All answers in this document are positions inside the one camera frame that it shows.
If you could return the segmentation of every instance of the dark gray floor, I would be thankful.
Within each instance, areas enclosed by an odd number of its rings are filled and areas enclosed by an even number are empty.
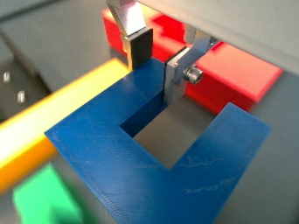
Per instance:
[[[0,24],[40,68],[51,90],[110,59],[100,19],[104,7],[102,0],[63,0]],[[273,132],[219,214],[218,224],[299,223],[298,87],[299,77],[286,73],[253,111],[273,126]],[[198,117],[210,121],[205,110]],[[82,185],[72,179],[74,185]]]

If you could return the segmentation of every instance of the metal screw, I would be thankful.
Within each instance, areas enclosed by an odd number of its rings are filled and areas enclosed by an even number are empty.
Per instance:
[[[185,80],[197,85],[203,78],[203,71],[195,66],[190,66],[185,71]]]
[[[11,73],[6,72],[4,73],[4,83],[10,83],[11,82]]]
[[[217,44],[217,42],[218,42],[218,39],[211,37],[210,38],[210,45],[214,46]]]
[[[24,94],[24,91],[20,91],[18,93],[18,102],[19,103],[24,103],[26,102],[26,94]]]

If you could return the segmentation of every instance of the gray surface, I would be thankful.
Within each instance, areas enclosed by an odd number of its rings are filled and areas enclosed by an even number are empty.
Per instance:
[[[14,58],[14,54],[10,51],[4,41],[0,38],[0,65]]]
[[[7,18],[15,13],[30,9],[38,4],[44,4],[52,0],[0,0],[0,18]]]
[[[299,74],[295,0],[138,0],[262,59]]]
[[[14,194],[8,192],[0,197],[0,224],[18,224],[20,222],[19,213],[15,210]]]
[[[299,77],[285,73],[254,115],[273,126],[217,223],[299,223]]]
[[[51,91],[111,58],[100,14],[106,7],[99,0],[63,0],[2,23]]]
[[[173,168],[213,119],[214,115],[185,96],[137,134],[135,140]]]

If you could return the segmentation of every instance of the blue plastic block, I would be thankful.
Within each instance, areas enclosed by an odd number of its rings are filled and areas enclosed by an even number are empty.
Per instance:
[[[133,136],[165,109],[151,59],[47,132],[119,223],[213,223],[270,128],[233,104],[173,169]]]

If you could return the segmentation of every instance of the metal clamp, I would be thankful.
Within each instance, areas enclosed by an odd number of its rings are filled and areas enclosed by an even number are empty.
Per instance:
[[[183,48],[166,62],[163,99],[169,105],[183,96],[187,81],[194,85],[201,82],[203,71],[194,63],[218,43],[214,37],[190,26],[186,28],[185,40],[193,42],[193,48]]]
[[[154,31],[146,27],[139,3],[133,0],[107,0],[107,6],[122,31],[129,69],[133,71],[153,57]]]

